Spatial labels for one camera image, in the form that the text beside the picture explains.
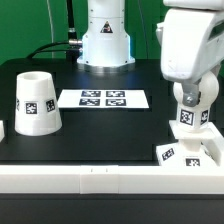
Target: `white cup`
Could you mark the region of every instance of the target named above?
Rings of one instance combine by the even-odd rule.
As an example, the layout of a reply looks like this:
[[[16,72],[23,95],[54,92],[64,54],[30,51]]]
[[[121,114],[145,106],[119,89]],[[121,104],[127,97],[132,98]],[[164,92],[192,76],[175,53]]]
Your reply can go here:
[[[51,74],[39,71],[19,74],[16,90],[16,132],[40,136],[56,132],[61,126]]]

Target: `green wall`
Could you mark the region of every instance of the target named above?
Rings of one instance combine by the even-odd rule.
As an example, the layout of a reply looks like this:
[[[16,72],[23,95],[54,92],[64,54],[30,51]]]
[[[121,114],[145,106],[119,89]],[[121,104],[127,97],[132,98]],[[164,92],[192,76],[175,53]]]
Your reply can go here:
[[[160,57],[155,36],[156,23],[163,21],[167,8],[162,0],[141,0],[149,42],[149,58]],[[67,39],[66,0],[50,0],[55,41]],[[87,0],[73,0],[79,38],[87,30]],[[126,0],[126,30],[132,40],[132,56],[146,58],[145,41],[137,0]],[[51,42],[47,0],[0,0],[0,64],[23,58]],[[51,57],[44,54],[38,57]]]

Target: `white paper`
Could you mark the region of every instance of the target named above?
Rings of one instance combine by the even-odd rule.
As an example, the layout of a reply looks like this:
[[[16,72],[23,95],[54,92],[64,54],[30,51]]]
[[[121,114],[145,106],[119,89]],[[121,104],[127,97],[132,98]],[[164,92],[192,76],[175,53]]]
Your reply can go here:
[[[59,108],[149,108],[143,90],[63,90]]]

